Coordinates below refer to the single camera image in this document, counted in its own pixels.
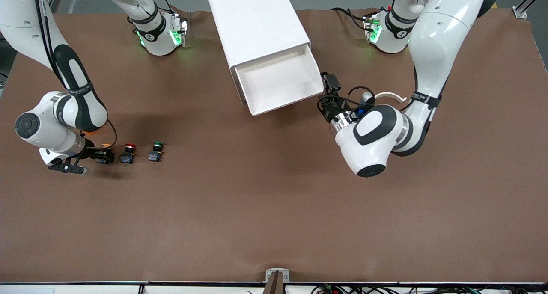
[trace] floor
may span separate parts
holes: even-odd
[[[209,11],[207,0],[169,0],[170,3],[185,11]],[[387,6],[392,0],[290,0],[295,9],[331,9],[344,7],[364,9],[373,6]],[[158,5],[165,4],[157,0]],[[498,7],[512,7],[521,0],[497,0]],[[110,0],[60,0],[57,6],[58,13],[121,13],[122,11]],[[536,39],[539,52],[543,58],[548,58],[548,0],[537,0],[527,11],[528,20],[533,26],[533,35]],[[0,72],[9,75],[16,52],[2,41],[0,36]]]

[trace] brown mat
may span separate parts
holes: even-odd
[[[410,95],[408,51],[367,45],[348,18],[301,11],[321,71],[343,91]],[[258,117],[242,107],[211,13],[188,48],[153,57],[125,15],[56,15],[137,161],[47,170],[16,117],[62,89],[18,56],[0,100],[0,280],[542,282],[548,279],[548,78],[527,21],[476,23],[423,148],[354,176],[315,98]],[[110,128],[91,137],[112,141]],[[166,143],[162,163],[147,161]]]

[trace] wire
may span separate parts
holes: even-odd
[[[51,35],[49,34],[48,16],[44,16],[44,20],[45,20],[45,33],[48,41],[48,51],[51,54],[51,63],[53,64],[51,68],[53,69],[53,73],[55,74],[55,76],[57,76],[57,79],[59,79],[59,81],[63,84],[63,87],[64,87],[65,82],[63,82],[63,78],[61,77],[61,74],[59,70],[57,69],[57,62],[55,61],[53,48],[51,48]]]
[[[319,103],[321,103],[322,100],[327,99],[327,98],[336,98],[336,99],[340,99],[342,101],[348,101],[349,103],[353,103],[354,105],[358,105],[358,106],[360,105],[360,103],[357,103],[356,101],[353,101],[352,99],[348,99],[348,98],[345,98],[345,97],[340,97],[340,96],[337,96],[337,95],[326,95],[326,96],[321,97],[320,99],[318,99],[318,102],[316,103],[316,106],[318,107],[318,110],[320,112],[322,112],[322,110],[319,107]]]
[[[373,93],[373,91],[368,88],[367,86],[357,86],[357,87],[353,87],[350,91],[348,91],[348,96],[350,96],[350,94],[352,94],[352,92],[356,91],[357,89],[366,89],[368,90],[373,96],[375,96],[375,93]]]
[[[364,30],[364,31],[368,31],[368,32],[373,32],[373,29],[370,29],[370,28],[368,28],[368,27],[362,27],[362,26],[358,23],[358,21],[356,21],[356,19],[363,21],[363,18],[360,18],[360,17],[358,17],[358,16],[356,16],[356,15],[353,15],[353,14],[350,12],[350,9],[347,9],[347,10],[345,11],[344,9],[341,9],[340,7],[334,7],[334,8],[331,9],[331,10],[333,10],[333,11],[342,11],[342,12],[344,12],[347,16],[350,17],[350,19],[352,19],[352,21],[354,21],[354,24],[355,24],[356,26],[358,26],[360,29],[362,29],[362,30]]]
[[[111,145],[105,147],[105,149],[110,149],[118,141],[118,133],[116,132],[116,128],[114,128],[114,125],[112,124],[112,122],[109,119],[106,119],[106,121],[110,124],[110,127],[112,127],[112,131],[114,132],[114,142],[112,142]]]
[[[352,17],[352,18],[357,19],[357,20],[363,20],[363,18],[360,18],[360,17],[358,17],[358,16],[356,16],[356,15],[353,15],[353,14],[350,12],[350,9],[346,10],[346,9],[341,9],[340,7],[333,7],[331,10],[332,10],[332,11],[340,11],[340,12],[343,12],[343,13],[345,13],[347,16]]]
[[[166,2],[166,4],[168,5],[168,9],[170,9],[169,11],[171,13],[175,13],[175,11],[173,11],[173,9],[171,8],[171,5],[170,3],[168,2],[168,0],[164,0]]]
[[[335,290],[339,290],[341,292],[341,294],[349,294],[348,291],[346,291],[341,286],[335,286]]]
[[[413,101],[415,101],[415,99],[411,99],[411,101],[409,101],[409,103],[407,103],[407,105],[405,105],[405,107],[403,107],[403,108],[400,109],[399,111],[405,111],[405,110],[407,110],[407,108],[409,108],[409,106],[411,106],[411,104],[413,103]]]
[[[375,93],[373,93],[373,91],[368,88],[367,86],[357,86],[357,87],[353,87],[349,92],[348,92],[348,96],[347,98],[350,98],[350,94],[352,94],[352,92],[356,91],[357,89],[366,89],[369,91],[369,93],[371,93],[371,95],[373,95],[373,98],[375,98]]]
[[[36,5],[36,15],[38,16],[38,23],[39,23],[39,26],[40,26],[40,33],[41,33],[41,36],[42,36],[42,43],[44,44],[44,51],[45,51],[45,54],[48,58],[49,64],[51,65],[51,69],[55,70],[55,68],[53,66],[53,61],[51,60],[51,54],[48,52],[48,43],[47,43],[46,37],[45,37],[45,30],[44,30],[44,24],[42,22],[42,14],[40,12],[40,2],[39,2],[39,0],[35,0],[35,5]]]
[[[150,17],[152,17],[152,14],[146,11],[146,9],[143,7],[143,5],[141,5],[141,3],[139,3],[139,0],[135,0],[135,1],[137,1],[137,5],[139,5],[139,6],[141,7],[141,9],[142,9],[143,11],[145,11],[145,13],[147,13],[147,15],[149,15]]]

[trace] white robotic arm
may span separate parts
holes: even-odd
[[[404,14],[408,20],[418,11],[421,0],[395,0],[392,11]],[[338,110],[335,142],[352,169],[362,177],[380,174],[386,169],[390,152],[398,156],[415,153],[423,144],[434,112],[450,74],[453,62],[484,0],[428,0],[414,23],[409,37],[409,52],[415,64],[416,89],[411,101],[399,111],[389,105],[368,109],[356,122],[348,109]],[[393,21],[394,12],[380,19]],[[376,31],[376,46],[386,52],[398,52],[407,44],[407,38],[398,38],[403,23],[395,30],[382,27]]]
[[[76,130],[94,132],[107,121],[107,111],[80,58],[67,44],[44,0],[0,0],[0,30],[20,53],[53,70],[67,93],[44,95],[15,122],[20,138],[38,146],[43,161],[54,169],[84,174],[86,169],[63,160],[96,157],[93,143]]]
[[[159,11],[153,0],[111,0],[129,16],[141,44],[155,56],[184,46],[188,22],[176,12]]]

